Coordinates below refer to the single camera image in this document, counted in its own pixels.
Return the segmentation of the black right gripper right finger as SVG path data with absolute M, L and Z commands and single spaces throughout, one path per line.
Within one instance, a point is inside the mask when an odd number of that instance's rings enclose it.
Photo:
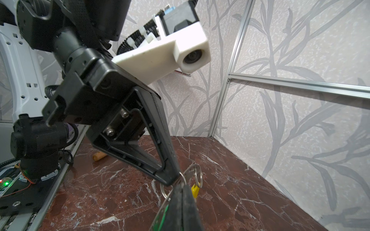
M 182 188 L 182 229 L 183 231 L 203 231 L 195 199 L 189 185 Z

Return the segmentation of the metal keyring with green tags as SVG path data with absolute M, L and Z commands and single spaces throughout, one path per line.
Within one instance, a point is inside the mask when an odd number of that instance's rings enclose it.
M 181 185 L 182 187 L 184 187 L 185 185 L 189 185 L 195 202 L 197 203 L 199 190 L 203 187 L 203 172 L 200 165 L 192 164 L 191 166 L 189 166 L 185 170 L 185 172 L 180 174 L 179 179 L 176 180 L 175 183 L 171 186 L 171 190 L 169 192 L 165 191 L 165 188 L 162 184 L 160 185 L 160 190 L 162 196 L 164 197 L 164 201 L 149 228 L 151 231 L 162 231 L 161 229 L 166 216 L 166 212 L 169 207 L 171 196 L 173 195 L 174 188 L 177 185 Z

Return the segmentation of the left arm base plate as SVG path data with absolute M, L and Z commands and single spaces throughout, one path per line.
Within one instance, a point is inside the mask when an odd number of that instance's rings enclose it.
M 37 212 L 45 203 L 59 175 L 36 184 L 20 181 L 19 169 L 8 166 L 1 168 L 1 179 L 13 179 L 8 187 L 1 190 L 1 216 Z

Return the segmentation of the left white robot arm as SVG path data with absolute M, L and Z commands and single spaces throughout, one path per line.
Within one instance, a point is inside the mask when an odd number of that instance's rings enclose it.
M 159 95 L 113 63 L 130 1 L 1 1 L 13 92 L 11 152 L 27 182 L 56 171 L 67 127 L 158 182 L 180 176 Z

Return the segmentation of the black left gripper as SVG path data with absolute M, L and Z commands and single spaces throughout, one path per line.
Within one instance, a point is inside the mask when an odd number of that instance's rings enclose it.
M 144 83 L 92 48 L 80 47 L 67 56 L 55 52 L 65 64 L 65 78 L 42 110 L 47 126 L 57 122 L 94 125 L 131 92 L 127 141 L 114 141 L 89 128 L 93 147 L 123 161 L 164 185 L 180 176 L 164 109 L 158 96 L 140 88 Z M 159 160 L 138 144 L 144 130 L 155 144 Z

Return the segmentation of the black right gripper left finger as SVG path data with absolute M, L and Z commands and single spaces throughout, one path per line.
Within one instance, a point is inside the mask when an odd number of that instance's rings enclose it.
M 182 230 L 182 207 L 183 207 L 183 187 L 177 185 L 169 203 L 168 210 L 163 222 L 162 231 L 181 231 Z

